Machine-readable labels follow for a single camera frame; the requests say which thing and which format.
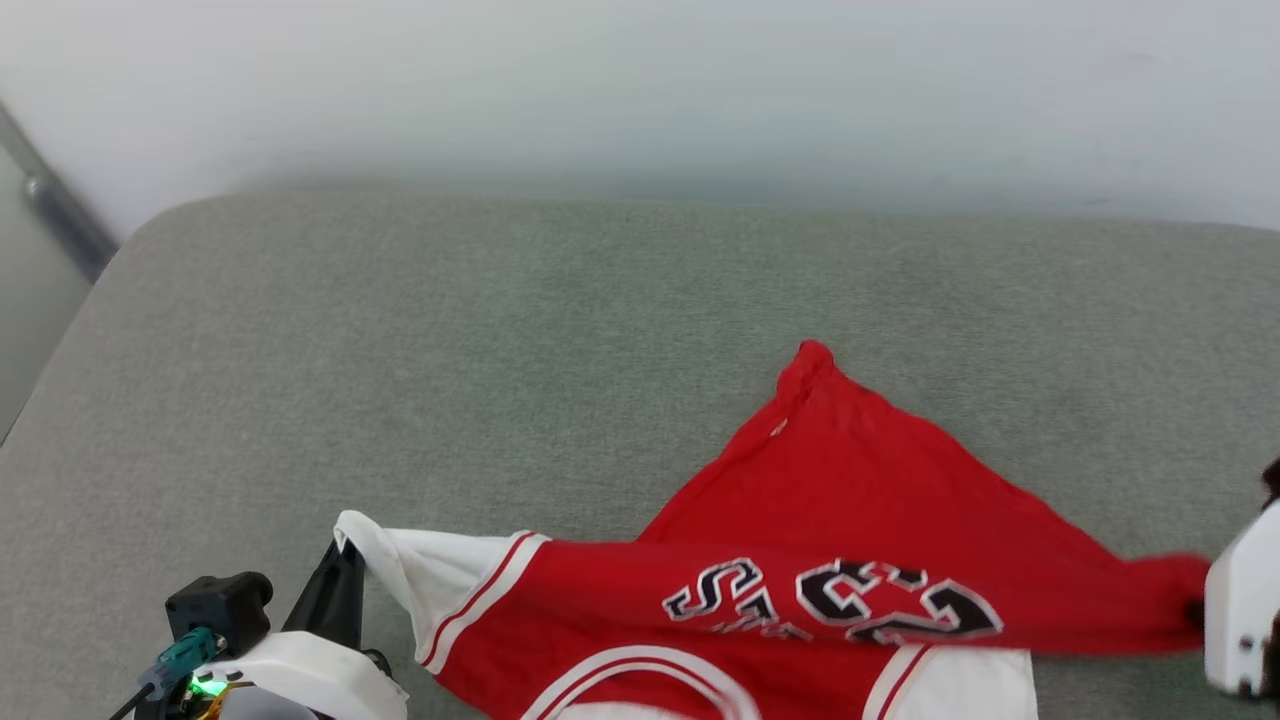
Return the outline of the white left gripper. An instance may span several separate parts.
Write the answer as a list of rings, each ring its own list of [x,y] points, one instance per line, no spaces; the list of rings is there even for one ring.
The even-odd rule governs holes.
[[[406,719],[408,694],[360,652],[366,564],[351,543],[333,541],[280,633],[238,659],[212,661],[195,675],[247,682],[332,719]]]

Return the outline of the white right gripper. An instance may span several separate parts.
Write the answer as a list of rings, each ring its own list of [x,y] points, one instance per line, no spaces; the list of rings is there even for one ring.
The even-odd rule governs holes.
[[[1204,628],[1204,675],[1239,698],[1279,697],[1279,460],[1262,473],[1267,502],[1212,562],[1204,598],[1184,605]]]

